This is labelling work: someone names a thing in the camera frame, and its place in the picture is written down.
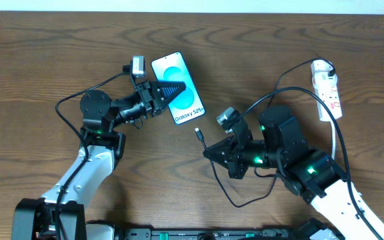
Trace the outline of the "blue Galaxy smartphone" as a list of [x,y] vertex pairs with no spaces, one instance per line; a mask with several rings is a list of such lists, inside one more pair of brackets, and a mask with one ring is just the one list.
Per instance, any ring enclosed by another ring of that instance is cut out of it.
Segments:
[[181,52],[174,52],[151,62],[158,81],[167,85],[160,90],[169,99],[168,108],[176,125],[205,114],[203,102]]

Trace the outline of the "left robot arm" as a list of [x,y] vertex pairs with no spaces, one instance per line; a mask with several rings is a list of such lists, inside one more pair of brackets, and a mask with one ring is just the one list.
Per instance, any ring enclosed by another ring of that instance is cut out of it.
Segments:
[[86,221],[85,210],[100,184],[123,157],[126,136],[115,128],[160,115],[184,90],[182,81],[130,80],[134,92],[112,100],[99,86],[78,92],[83,125],[74,130],[78,156],[58,182],[38,199],[22,199],[13,216],[12,239],[123,239],[106,221]]

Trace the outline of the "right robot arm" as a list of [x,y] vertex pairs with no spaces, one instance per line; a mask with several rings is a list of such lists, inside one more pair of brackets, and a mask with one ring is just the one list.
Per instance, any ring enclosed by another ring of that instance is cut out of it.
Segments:
[[242,179],[251,167],[274,168],[294,195],[303,198],[346,239],[384,239],[384,223],[370,210],[346,173],[326,152],[310,148],[298,120],[286,106],[270,107],[259,116],[262,140],[254,140],[239,112],[228,108],[218,122],[230,137],[206,148],[203,156]]

